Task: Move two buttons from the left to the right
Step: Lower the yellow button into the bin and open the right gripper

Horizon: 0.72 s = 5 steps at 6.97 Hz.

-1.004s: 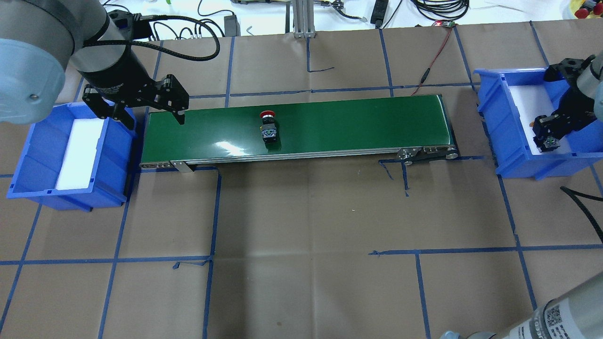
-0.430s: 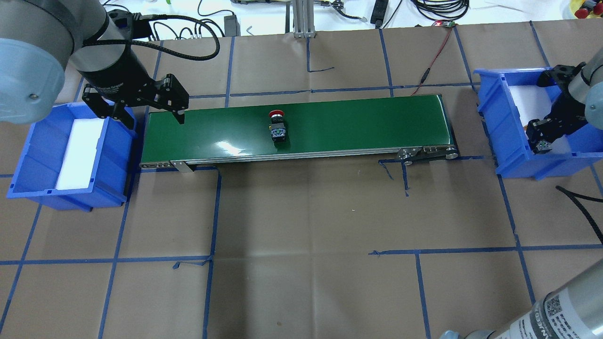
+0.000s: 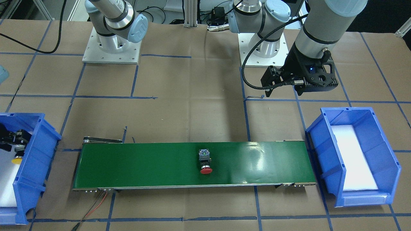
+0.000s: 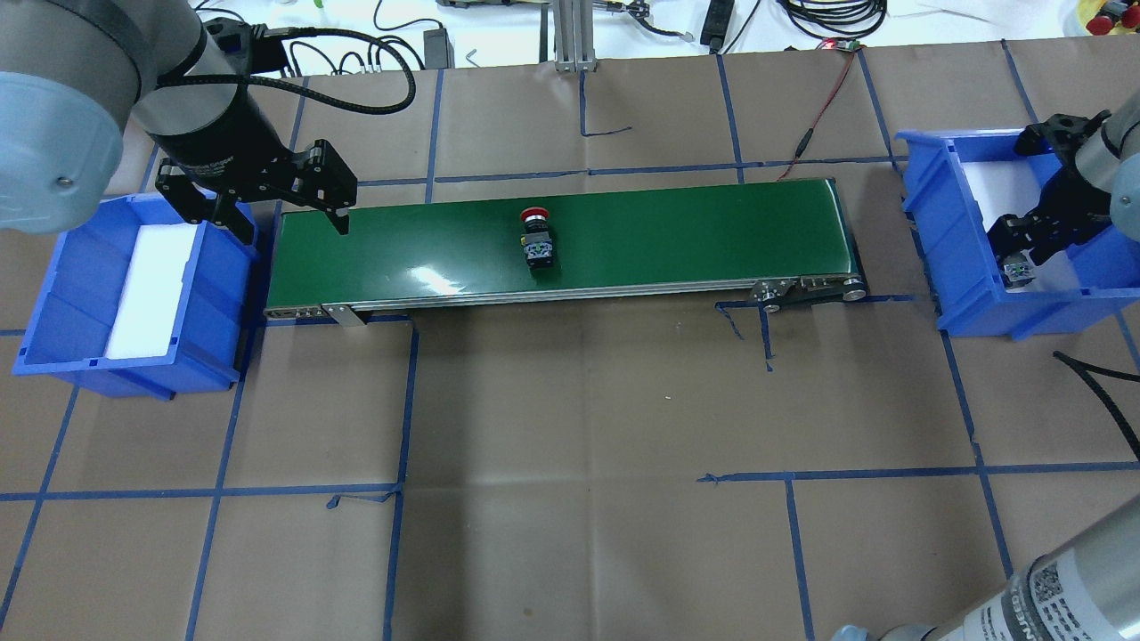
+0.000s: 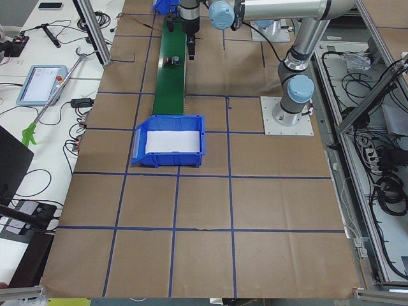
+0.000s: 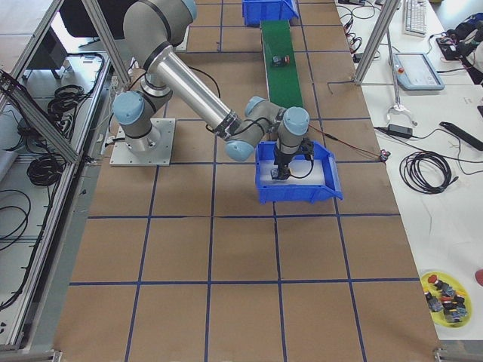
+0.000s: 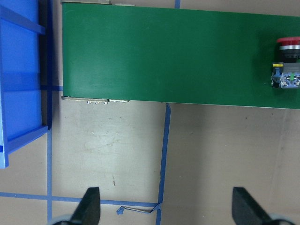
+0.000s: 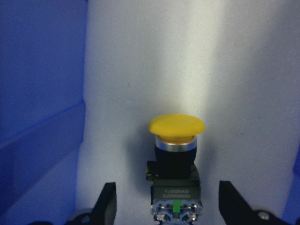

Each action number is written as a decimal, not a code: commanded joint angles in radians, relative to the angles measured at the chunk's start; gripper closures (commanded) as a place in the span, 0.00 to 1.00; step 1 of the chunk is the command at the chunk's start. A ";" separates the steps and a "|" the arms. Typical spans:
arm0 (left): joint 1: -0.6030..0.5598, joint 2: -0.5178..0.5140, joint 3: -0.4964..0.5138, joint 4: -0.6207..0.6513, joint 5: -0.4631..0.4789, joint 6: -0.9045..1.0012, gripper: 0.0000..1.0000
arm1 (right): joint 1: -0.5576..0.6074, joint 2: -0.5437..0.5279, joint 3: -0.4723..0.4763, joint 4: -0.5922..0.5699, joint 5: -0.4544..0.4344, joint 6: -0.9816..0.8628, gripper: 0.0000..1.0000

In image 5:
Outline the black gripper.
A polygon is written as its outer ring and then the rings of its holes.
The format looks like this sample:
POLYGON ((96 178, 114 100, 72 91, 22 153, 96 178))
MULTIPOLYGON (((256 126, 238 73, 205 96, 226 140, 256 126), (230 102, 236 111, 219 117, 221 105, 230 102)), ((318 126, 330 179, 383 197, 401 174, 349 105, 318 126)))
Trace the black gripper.
POLYGON ((190 61, 195 57, 195 34, 200 30, 200 18, 193 20, 182 19, 182 30, 187 35, 187 52, 190 61))

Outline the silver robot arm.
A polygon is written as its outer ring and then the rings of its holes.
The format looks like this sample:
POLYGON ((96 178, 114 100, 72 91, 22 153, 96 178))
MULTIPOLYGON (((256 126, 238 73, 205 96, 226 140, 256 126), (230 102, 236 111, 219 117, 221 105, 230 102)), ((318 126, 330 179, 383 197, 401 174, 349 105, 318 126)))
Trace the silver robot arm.
MULTIPOLYGON (((200 4, 204 1, 179 1, 179 15, 182 30, 187 35, 187 52, 189 60, 194 60, 196 33, 200 30, 200 4)), ((210 23, 219 30, 231 28, 236 31, 242 25, 245 14, 245 1, 209 1, 210 23)))
POLYGON ((304 106, 314 93, 314 83, 305 71, 316 45, 330 20, 347 13, 355 4, 356 1, 343 0, 235 2, 239 24, 255 20, 302 19, 295 41, 278 68, 283 97, 272 111, 278 124, 286 127, 298 124, 304 106))

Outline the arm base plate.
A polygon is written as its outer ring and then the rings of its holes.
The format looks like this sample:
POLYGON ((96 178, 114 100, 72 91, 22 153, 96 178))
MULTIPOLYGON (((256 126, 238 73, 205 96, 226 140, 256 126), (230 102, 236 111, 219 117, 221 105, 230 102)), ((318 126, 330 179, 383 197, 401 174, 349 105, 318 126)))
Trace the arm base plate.
POLYGON ((286 113, 281 97, 261 96, 261 111, 266 135, 313 136, 310 113, 306 106, 299 114, 286 113))
POLYGON ((264 34, 269 41, 285 43, 291 40, 286 20, 256 20, 250 21, 250 25, 264 34))

